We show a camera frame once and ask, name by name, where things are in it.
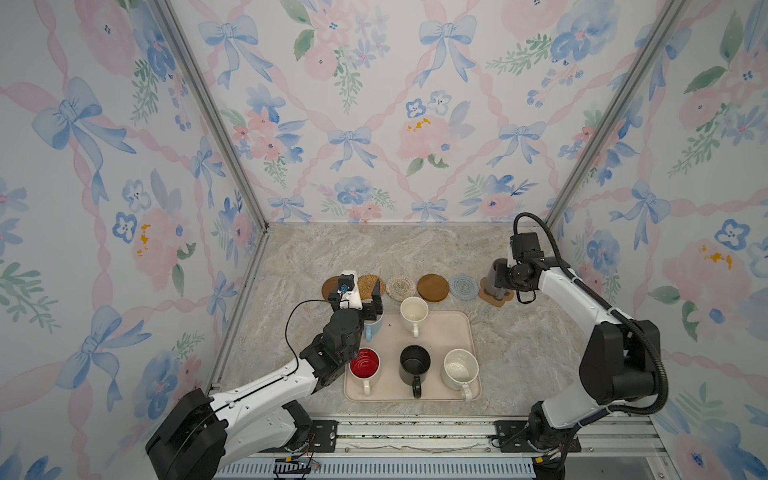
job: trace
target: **blue coaster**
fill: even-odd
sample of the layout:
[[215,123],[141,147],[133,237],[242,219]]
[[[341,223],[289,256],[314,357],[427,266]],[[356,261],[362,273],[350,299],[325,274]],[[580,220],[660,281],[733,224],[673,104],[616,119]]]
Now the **blue coaster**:
[[480,284],[466,273],[457,273],[448,281],[451,294],[459,300],[472,300],[480,293]]

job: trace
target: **black mug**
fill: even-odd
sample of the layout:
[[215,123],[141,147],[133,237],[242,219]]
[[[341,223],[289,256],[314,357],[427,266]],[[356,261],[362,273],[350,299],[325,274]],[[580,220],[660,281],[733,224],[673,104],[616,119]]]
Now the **black mug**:
[[422,346],[411,345],[400,353],[400,379],[413,388],[413,398],[422,398],[422,382],[432,361]]

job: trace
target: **gray marble surface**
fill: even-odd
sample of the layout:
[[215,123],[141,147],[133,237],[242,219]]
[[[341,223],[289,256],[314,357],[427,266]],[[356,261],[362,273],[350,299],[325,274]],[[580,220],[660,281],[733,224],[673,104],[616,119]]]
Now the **gray marble surface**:
[[[546,236],[538,231],[545,251]],[[427,273],[449,279],[456,273],[482,278],[506,257],[511,225],[406,226],[310,224],[270,228],[257,284],[234,340],[222,384],[233,389],[291,360],[283,328],[300,301],[321,298],[320,287],[342,270],[386,280],[395,274],[414,281]],[[399,303],[383,298],[384,310]],[[425,415],[527,415],[531,405],[557,394],[578,378],[587,339],[554,301],[539,293],[529,305],[502,308],[479,298],[449,295],[431,310],[458,310],[469,318],[480,365],[482,394],[473,402],[351,402],[343,378],[300,402],[309,413],[389,413]],[[327,323],[324,303],[302,305],[291,319],[289,338],[299,352]]]

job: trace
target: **black mug handle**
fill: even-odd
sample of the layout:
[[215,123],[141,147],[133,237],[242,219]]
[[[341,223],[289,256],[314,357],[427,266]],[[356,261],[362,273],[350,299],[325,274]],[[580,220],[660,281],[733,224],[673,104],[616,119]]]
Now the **black mug handle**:
[[422,379],[418,375],[413,376],[411,387],[413,387],[413,398],[417,400],[422,398]]

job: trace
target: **blue mug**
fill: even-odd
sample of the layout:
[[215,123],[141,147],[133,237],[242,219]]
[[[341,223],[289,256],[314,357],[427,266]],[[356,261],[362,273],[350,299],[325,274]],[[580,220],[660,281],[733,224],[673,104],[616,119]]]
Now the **blue mug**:
[[366,322],[366,342],[370,342],[374,335],[382,329],[384,317],[375,322]]

